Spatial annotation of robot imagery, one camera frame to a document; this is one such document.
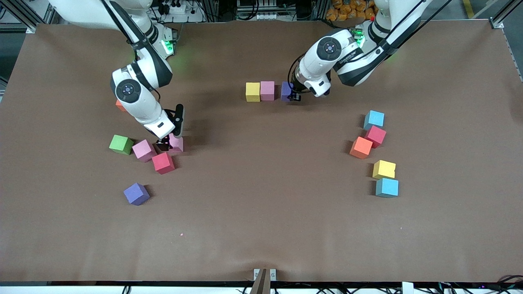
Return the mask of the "table cover sheet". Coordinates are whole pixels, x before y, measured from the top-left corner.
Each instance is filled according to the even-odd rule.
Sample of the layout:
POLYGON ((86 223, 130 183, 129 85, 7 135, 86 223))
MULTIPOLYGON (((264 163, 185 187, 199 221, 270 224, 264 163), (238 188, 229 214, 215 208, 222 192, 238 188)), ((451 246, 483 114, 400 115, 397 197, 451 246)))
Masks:
POLYGON ((432 21, 361 85, 247 102, 329 31, 317 22, 185 25, 165 108, 185 151, 160 175, 109 149, 153 141, 115 106, 120 32, 41 25, 0 102, 0 281, 495 282, 523 275, 523 82, 487 20, 432 21), (365 115, 383 143, 349 154, 365 115), (373 165, 396 164, 398 197, 373 165), (143 185, 150 199, 123 193, 143 185))

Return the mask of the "yellow foam block chipped corner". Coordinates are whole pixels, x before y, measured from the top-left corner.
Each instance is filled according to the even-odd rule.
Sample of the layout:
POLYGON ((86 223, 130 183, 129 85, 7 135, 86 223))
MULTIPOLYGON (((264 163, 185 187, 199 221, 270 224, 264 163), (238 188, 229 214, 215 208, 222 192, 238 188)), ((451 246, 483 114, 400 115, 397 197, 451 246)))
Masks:
POLYGON ((396 164, 385 160, 378 160, 374 163, 372 169, 372 178, 375 179, 395 179, 396 178, 396 164))

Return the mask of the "blue foam block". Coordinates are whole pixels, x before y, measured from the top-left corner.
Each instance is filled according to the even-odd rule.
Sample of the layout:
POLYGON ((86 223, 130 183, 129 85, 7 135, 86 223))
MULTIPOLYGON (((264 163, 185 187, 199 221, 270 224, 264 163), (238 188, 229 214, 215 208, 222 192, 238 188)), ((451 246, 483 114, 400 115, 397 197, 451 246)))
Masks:
POLYGON ((395 198, 399 195, 399 181, 382 178, 376 182, 375 195, 383 198, 395 198))
POLYGON ((385 114, 383 112, 370 110, 364 119, 364 130, 370 130, 373 126, 378 128, 383 128, 384 126, 385 114))

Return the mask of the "small metal bracket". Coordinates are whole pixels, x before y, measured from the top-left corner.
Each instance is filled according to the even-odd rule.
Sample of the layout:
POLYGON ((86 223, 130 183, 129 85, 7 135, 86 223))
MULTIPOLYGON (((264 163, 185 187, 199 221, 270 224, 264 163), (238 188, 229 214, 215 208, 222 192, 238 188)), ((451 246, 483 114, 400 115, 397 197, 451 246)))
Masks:
MULTIPOLYGON (((277 271, 276 269, 269 269, 268 272, 270 273, 270 280, 271 281, 277 281, 277 271)), ((253 280, 255 280, 260 273, 260 269, 256 268, 253 270, 253 280)))

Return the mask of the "aluminium frame profile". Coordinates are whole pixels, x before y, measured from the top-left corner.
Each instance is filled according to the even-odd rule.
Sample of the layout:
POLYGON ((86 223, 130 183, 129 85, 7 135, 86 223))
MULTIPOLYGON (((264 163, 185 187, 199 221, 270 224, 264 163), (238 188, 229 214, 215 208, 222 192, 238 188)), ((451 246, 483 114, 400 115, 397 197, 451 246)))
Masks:
POLYGON ((34 33, 38 24, 58 24, 49 0, 0 0, 0 33, 34 33))
POLYGON ((489 18, 489 23, 492 29, 502 29, 504 28, 503 21, 504 19, 515 9, 523 3, 523 0, 506 0, 504 6, 495 13, 492 17, 489 18))

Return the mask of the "pile of orange objects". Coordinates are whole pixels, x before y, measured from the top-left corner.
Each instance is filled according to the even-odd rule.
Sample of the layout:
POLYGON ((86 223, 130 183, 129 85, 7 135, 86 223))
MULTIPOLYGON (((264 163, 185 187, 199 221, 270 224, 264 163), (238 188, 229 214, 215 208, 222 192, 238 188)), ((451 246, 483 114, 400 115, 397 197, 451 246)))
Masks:
POLYGON ((325 18, 331 22, 342 22, 351 18, 374 20, 379 11, 374 0, 331 0, 325 18))

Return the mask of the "aluminium table edge rail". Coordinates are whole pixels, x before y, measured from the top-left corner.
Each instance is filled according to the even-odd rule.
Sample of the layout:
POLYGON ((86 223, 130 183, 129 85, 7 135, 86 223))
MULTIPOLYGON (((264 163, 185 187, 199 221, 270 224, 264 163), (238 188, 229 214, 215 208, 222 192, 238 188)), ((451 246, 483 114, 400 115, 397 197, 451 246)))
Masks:
POLYGON ((515 63, 519 78, 523 82, 523 32, 517 32, 515 25, 505 22, 503 33, 507 40, 507 45, 515 63))

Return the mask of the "green foam block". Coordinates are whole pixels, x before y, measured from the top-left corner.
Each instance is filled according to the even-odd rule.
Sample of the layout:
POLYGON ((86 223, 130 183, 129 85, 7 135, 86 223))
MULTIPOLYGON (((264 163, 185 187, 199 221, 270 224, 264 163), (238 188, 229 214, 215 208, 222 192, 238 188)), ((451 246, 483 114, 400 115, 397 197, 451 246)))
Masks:
POLYGON ((133 140, 131 140, 129 137, 115 134, 112 137, 109 149, 114 151, 115 153, 129 156, 132 152, 133 145, 133 140))

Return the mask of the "white table edge strip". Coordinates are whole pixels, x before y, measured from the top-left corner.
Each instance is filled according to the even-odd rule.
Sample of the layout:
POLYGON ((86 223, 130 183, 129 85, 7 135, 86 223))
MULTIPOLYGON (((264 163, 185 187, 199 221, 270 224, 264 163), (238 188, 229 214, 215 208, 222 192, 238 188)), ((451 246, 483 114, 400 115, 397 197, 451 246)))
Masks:
MULTIPOLYGON (((0 294, 125 294, 123 286, 0 286, 0 294)), ((249 294, 250 289, 132 286, 129 294, 249 294)), ((270 294, 342 294, 340 290, 277 289, 270 294)))

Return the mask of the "grey metal rack device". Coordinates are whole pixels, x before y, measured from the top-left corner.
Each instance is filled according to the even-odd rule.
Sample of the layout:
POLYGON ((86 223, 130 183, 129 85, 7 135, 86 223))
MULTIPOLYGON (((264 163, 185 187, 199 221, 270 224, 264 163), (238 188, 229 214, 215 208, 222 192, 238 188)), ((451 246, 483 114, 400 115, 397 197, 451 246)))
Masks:
POLYGON ((278 0, 235 0, 237 20, 276 19, 280 6, 278 0))

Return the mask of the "red foam block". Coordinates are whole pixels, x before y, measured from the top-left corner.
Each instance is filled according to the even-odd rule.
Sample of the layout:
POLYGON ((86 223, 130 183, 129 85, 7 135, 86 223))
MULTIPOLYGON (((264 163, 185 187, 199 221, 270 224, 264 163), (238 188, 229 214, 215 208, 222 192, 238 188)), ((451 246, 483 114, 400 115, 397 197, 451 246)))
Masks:
POLYGON ((154 169, 157 173, 163 175, 175 170, 175 164, 172 156, 168 153, 160 153, 152 158, 154 169))
POLYGON ((367 130, 364 138, 372 142, 371 148, 375 149, 383 143, 386 134, 387 132, 384 129, 372 125, 371 128, 367 130))

